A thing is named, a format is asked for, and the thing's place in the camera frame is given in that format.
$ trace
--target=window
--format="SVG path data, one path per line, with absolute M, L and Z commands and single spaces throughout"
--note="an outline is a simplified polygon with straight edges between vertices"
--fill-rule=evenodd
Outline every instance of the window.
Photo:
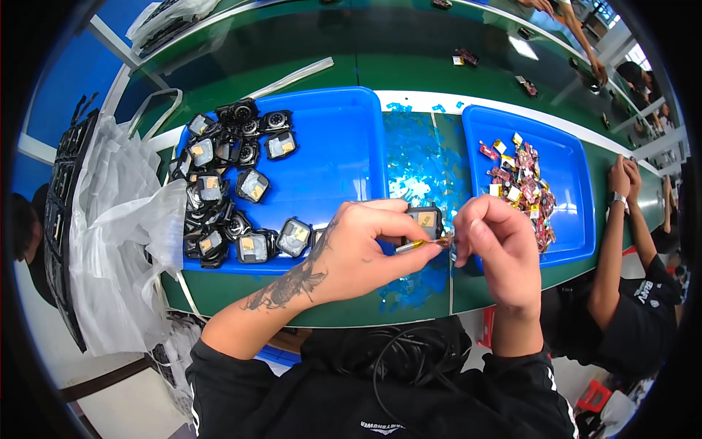
M 643 70 L 651 70 L 651 64 L 646 59 L 646 54 L 643 50 L 641 50 L 641 46 L 639 44 L 634 46 L 634 48 L 626 54 L 625 58 L 628 61 L 633 61 L 634 63 L 637 63 L 639 66 L 641 66 Z

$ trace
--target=hand holding battery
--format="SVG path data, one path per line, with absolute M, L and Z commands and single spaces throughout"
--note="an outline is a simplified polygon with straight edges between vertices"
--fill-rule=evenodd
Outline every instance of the hand holding battery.
M 421 270 L 442 248 L 429 243 L 393 256 L 386 256 L 376 238 L 399 241 L 430 240 L 430 236 L 410 215 L 401 199 L 375 199 L 346 202 L 326 227 L 318 245 L 303 265 L 313 263 L 311 273 L 324 273 L 324 279 L 310 295 L 313 303 L 363 296 L 375 288 Z
M 635 206 L 639 199 L 641 191 L 641 174 L 639 173 L 639 165 L 632 160 L 624 160 L 624 171 L 629 176 L 629 196 L 626 197 L 629 207 Z
M 624 156 L 620 154 L 609 171 L 609 191 L 617 192 L 622 197 L 628 197 L 630 186 L 631 180 L 624 170 Z
M 538 312 L 541 272 L 529 217 L 499 198 L 482 195 L 461 207 L 453 226 L 456 267 L 463 267 L 471 254 L 480 256 L 497 304 Z

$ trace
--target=red chair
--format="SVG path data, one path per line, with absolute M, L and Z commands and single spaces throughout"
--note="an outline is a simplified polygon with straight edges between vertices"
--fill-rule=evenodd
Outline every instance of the red chair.
M 599 381 L 592 380 L 588 386 L 587 393 L 576 402 L 575 406 L 583 410 L 600 413 L 610 396 L 612 396 L 612 392 L 608 388 L 604 387 Z

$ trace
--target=wrist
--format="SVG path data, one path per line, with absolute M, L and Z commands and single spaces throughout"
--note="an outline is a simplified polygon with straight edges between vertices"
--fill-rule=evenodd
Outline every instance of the wrist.
M 538 320 L 541 316 L 541 300 L 527 306 L 507 306 L 500 303 L 495 307 L 495 312 L 511 320 L 530 322 Z

